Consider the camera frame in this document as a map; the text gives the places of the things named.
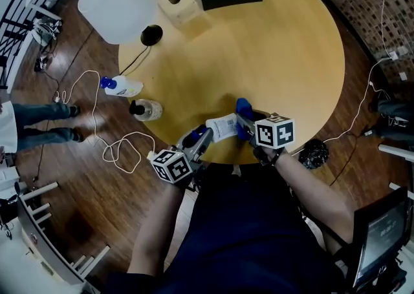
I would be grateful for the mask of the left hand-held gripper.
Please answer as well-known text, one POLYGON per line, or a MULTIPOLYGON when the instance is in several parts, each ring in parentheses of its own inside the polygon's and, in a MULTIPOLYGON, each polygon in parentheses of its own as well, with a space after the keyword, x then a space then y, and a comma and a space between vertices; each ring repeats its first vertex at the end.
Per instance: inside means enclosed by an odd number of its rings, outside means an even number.
POLYGON ((151 152, 151 165, 161 180, 170 184, 189 184, 192 178, 205 173, 206 165, 199 159, 212 140, 211 128, 198 127, 179 140, 177 150, 151 152))

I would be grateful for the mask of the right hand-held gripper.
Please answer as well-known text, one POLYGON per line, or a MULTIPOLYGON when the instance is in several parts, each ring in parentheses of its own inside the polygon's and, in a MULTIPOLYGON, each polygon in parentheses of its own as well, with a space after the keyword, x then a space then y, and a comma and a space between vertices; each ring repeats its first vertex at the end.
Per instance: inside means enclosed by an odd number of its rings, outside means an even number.
POLYGON ((295 142, 295 121, 275 113, 252 110, 252 120, 237 114, 237 137, 251 140, 254 137, 253 154, 261 165, 270 163, 264 148, 281 152, 295 142))

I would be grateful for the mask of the person's right hand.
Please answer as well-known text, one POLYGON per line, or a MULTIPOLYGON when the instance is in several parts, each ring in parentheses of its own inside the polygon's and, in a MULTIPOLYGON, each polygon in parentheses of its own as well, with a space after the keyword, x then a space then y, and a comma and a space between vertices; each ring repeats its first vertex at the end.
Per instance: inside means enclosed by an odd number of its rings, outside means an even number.
POLYGON ((284 147, 278 149, 271 149, 268 147, 263 148, 270 165, 275 165, 277 160, 282 154, 286 153, 286 149, 284 147))

